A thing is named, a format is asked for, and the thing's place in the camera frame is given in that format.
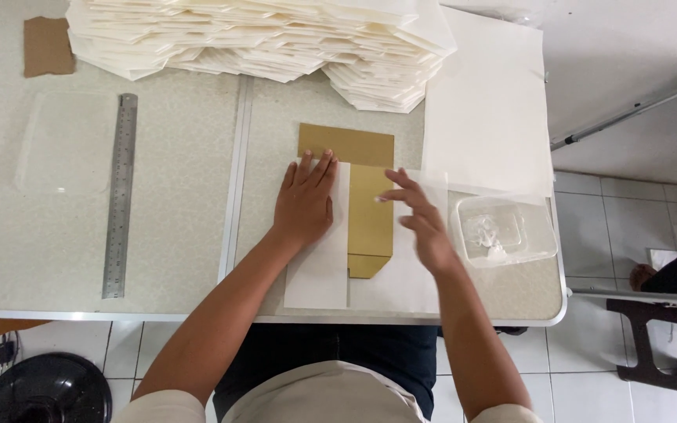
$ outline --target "metal ruler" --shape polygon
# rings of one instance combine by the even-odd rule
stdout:
[[[104,283],[101,294],[104,300],[124,297],[137,118],[138,97],[128,92],[119,96],[117,131],[114,134],[114,155],[111,160],[106,262],[104,262]]]

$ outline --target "tile floor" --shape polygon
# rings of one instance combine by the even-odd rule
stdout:
[[[556,206],[569,287],[628,289],[628,272],[645,248],[677,248],[677,186],[558,173]],[[70,351],[104,371],[115,410],[124,407],[179,323],[53,322],[22,331],[23,356]],[[677,326],[652,322],[661,352],[677,358]],[[502,334],[536,413],[545,423],[677,422],[677,392],[617,378],[616,364],[635,362],[627,322],[602,302],[569,300],[566,317],[521,336]],[[463,422],[445,346],[438,340],[433,423]],[[206,408],[214,421],[212,405]]]

